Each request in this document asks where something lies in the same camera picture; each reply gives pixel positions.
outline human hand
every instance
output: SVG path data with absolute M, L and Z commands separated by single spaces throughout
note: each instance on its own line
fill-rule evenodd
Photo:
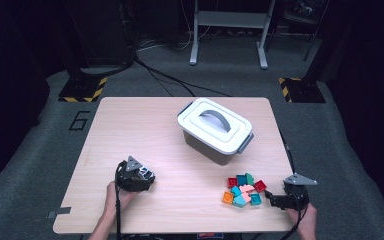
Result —
M 120 199 L 120 210 L 123 211 L 129 205 L 130 201 L 135 198 L 139 192 L 127 192 L 123 189 L 120 189 L 119 199 Z M 107 186 L 107 196 L 105 199 L 105 208 L 104 214 L 114 215 L 116 214 L 116 193 L 115 193 L 115 182 L 112 181 Z
M 296 224 L 298 221 L 298 211 L 295 209 L 286 209 L 289 219 L 291 219 L 293 224 Z M 298 234 L 301 240 L 315 240 L 316 239 L 316 222 L 317 222 L 317 209 L 313 204 L 309 203 L 307 206 L 307 212 L 304 215 L 304 218 L 298 225 Z

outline black curtain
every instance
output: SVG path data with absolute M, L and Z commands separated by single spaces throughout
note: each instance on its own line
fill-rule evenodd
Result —
M 0 0 L 0 172 L 30 128 L 40 124 L 49 95 L 46 78 L 67 69 L 70 60 L 85 65 L 62 0 L 45 1 Z M 54 18 L 62 22 L 59 35 Z M 61 39 L 69 52 L 59 47 Z
M 328 86 L 351 146 L 384 197 L 384 1 L 357 6 L 343 59 Z

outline container lid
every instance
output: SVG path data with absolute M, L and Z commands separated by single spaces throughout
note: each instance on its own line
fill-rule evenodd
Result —
M 247 119 L 207 98 L 192 102 L 177 121 L 186 132 L 223 154 L 236 153 L 252 131 Z

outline white plastic container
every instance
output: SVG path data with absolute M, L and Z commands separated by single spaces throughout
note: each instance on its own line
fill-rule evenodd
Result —
M 186 143 L 220 165 L 242 153 L 254 137 L 247 119 L 207 98 L 186 106 L 177 121 Z

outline teal block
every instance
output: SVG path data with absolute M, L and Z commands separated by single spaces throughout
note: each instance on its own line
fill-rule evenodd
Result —
M 260 205 L 261 204 L 261 197 L 260 194 L 254 193 L 249 195 L 251 197 L 251 205 Z
M 245 177 L 246 177 L 247 184 L 251 185 L 251 186 L 254 186 L 254 177 L 251 174 L 249 174 L 249 173 L 246 173 Z
M 243 186 L 246 184 L 246 176 L 245 175 L 236 175 L 236 179 L 238 179 L 238 186 Z
M 233 199 L 233 205 L 236 207 L 244 207 L 246 205 L 246 201 L 242 196 L 237 196 Z
M 233 193 L 233 195 L 234 195 L 235 197 L 237 197 L 237 196 L 239 196 L 239 195 L 242 194 L 242 192 L 241 192 L 241 190 L 238 188 L 238 186 L 233 186 L 232 189 L 231 189 L 230 191 Z

